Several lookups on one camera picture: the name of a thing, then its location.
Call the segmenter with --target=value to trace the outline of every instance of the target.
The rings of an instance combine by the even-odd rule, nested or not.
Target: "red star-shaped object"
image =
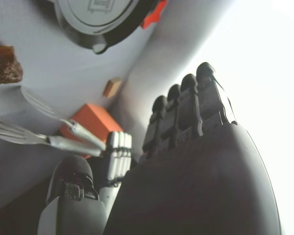
[[[155,10],[151,14],[146,16],[146,18],[144,19],[144,21],[142,23],[143,29],[148,28],[149,25],[151,25],[152,23],[156,23],[156,22],[160,21],[161,12],[166,7],[167,3],[168,3],[168,0],[161,0],[158,3]]]

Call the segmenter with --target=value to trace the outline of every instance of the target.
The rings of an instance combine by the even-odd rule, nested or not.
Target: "red object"
[[[148,16],[146,16],[146,18],[144,19],[144,21],[142,23],[143,29],[148,28],[149,25],[151,25],[152,23],[156,23],[156,22],[160,21],[161,13],[162,13],[163,9],[166,7],[167,3],[168,3],[168,0],[161,0],[158,3],[158,5],[154,9],[154,11],[151,14],[149,14]]]
[[[73,120],[79,122],[82,126],[88,129],[91,133],[97,136],[103,142],[106,142],[108,134],[111,131],[123,131],[119,124],[110,116],[110,114],[101,106],[85,104],[73,117]],[[63,136],[80,141],[79,138],[72,135],[66,125],[60,128]]]

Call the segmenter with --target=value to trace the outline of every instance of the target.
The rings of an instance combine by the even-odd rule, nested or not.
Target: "orange box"
[[[106,142],[111,131],[123,131],[120,125],[101,106],[85,104],[71,119],[79,122],[103,142]],[[71,134],[66,125],[60,128],[60,132],[69,139],[84,142]]]

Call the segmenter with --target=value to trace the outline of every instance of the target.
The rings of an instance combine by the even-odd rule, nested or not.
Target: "fork handle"
[[[49,136],[50,145],[61,150],[72,151],[79,154],[87,154],[93,157],[99,157],[100,149],[96,149],[88,144],[72,141],[61,136]]]
[[[69,127],[69,131],[72,134],[74,134],[82,140],[92,143],[102,151],[106,150],[106,144],[102,142],[99,138],[97,138],[95,135],[93,135],[89,130],[87,130],[81,124],[72,119],[70,120],[70,123],[72,125]]]

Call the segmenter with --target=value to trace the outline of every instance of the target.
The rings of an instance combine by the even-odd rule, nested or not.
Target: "embossed logo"
[[[109,13],[113,9],[114,1],[115,0],[89,0],[88,10],[91,13],[96,11]]]

